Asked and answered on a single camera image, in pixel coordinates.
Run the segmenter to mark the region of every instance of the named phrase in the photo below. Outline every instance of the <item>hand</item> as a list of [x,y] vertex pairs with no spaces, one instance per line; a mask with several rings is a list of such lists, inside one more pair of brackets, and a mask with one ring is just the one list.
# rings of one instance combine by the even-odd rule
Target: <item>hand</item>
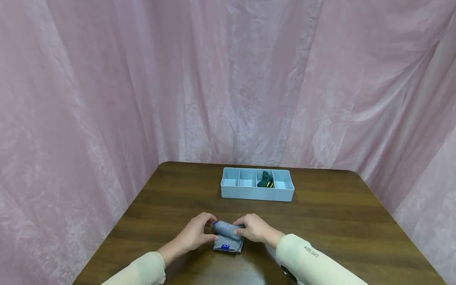
[[236,229],[234,235],[243,236],[253,242],[269,244],[273,248],[276,248],[280,239],[285,236],[282,232],[268,225],[257,214],[247,214],[233,223],[237,226],[242,224],[245,225],[245,228]]
[[217,218],[209,213],[202,212],[191,219],[185,228],[177,235],[176,239],[184,245],[187,251],[195,250],[201,245],[218,240],[215,234],[205,234],[204,226],[210,222],[216,222]]
[[206,223],[216,221],[217,218],[214,215],[206,212],[202,212],[191,219],[177,237],[157,250],[165,262],[165,267],[190,250],[197,249],[205,243],[216,241],[218,236],[215,234],[204,234]]

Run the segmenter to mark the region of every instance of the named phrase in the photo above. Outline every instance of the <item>rolled sock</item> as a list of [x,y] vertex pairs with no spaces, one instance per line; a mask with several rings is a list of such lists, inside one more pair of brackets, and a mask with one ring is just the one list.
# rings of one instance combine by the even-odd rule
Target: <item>rolled sock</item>
[[244,238],[233,234],[238,228],[244,228],[244,226],[235,226],[223,221],[214,223],[214,232],[218,236],[218,240],[214,243],[214,250],[241,253]]
[[234,230],[238,228],[244,228],[244,226],[235,226],[224,221],[218,221],[214,223],[214,232],[230,237],[234,240],[241,240],[241,236],[235,236]]

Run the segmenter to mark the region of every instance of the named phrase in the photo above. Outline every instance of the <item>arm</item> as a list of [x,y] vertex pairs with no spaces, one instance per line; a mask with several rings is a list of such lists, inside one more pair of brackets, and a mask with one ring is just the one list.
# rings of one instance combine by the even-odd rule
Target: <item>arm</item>
[[165,282],[165,268],[185,253],[218,239],[204,234],[204,226],[217,221],[214,215],[201,213],[191,219],[185,228],[156,252],[148,252],[133,261],[102,285],[158,285]]
[[245,215],[234,224],[245,225],[245,228],[237,229],[234,234],[275,248],[280,263],[307,285],[366,284],[339,263],[313,248],[307,241],[293,234],[283,234],[255,214]]

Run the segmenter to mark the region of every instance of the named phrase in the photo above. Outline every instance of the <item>curtain fold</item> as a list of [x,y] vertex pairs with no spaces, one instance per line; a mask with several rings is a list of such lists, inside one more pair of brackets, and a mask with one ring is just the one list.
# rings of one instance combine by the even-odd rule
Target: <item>curtain fold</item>
[[456,284],[456,3],[0,4],[0,276],[68,284],[159,163],[349,169]]

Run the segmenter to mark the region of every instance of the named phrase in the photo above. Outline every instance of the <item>plastic box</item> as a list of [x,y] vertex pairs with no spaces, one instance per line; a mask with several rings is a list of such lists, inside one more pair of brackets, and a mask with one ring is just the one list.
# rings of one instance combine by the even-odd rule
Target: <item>plastic box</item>
[[[257,187],[263,171],[267,171],[274,178],[273,188]],[[295,191],[288,170],[259,168],[225,167],[220,188],[223,198],[282,202],[291,202]]]

